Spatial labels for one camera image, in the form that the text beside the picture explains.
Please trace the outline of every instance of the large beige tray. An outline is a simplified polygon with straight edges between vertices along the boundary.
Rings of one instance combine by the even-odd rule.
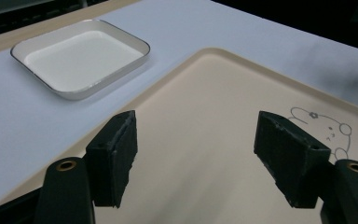
[[[321,202],[291,208],[254,154],[259,110],[317,137],[332,162],[358,160],[358,107],[223,49],[197,52],[130,109],[139,152],[121,207],[96,208],[97,223],[321,223]]]

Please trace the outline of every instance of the tray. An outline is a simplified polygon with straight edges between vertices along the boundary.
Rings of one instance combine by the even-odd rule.
[[[95,209],[96,223],[321,223],[321,201],[291,208],[254,154],[259,110],[317,137],[332,162],[358,160],[358,107],[223,49],[195,53],[130,109],[139,144],[130,183],[119,209]],[[98,131],[63,156],[81,155]]]
[[[143,40],[88,20],[20,42],[11,55],[50,90],[80,100],[140,66],[149,51]]]

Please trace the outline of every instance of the wooden edge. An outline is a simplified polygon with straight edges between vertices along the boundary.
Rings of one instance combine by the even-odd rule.
[[[109,0],[100,4],[85,7],[77,11],[61,15],[59,17],[41,21],[29,26],[22,27],[0,35],[0,51],[10,49],[22,40],[42,35],[44,33],[59,29],[72,23],[93,19],[110,11],[128,6],[139,0]]]

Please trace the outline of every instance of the white table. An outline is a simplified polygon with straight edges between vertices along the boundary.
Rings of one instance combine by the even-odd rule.
[[[99,17],[151,46],[150,58],[90,98],[50,92],[0,52],[0,202],[199,49],[232,51],[358,105],[358,49],[208,0],[144,0]]]

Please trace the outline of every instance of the cartoon bear face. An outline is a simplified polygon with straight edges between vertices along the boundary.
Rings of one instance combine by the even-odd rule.
[[[336,160],[348,159],[351,147],[351,126],[336,119],[293,107],[289,119],[298,127],[332,150]]]

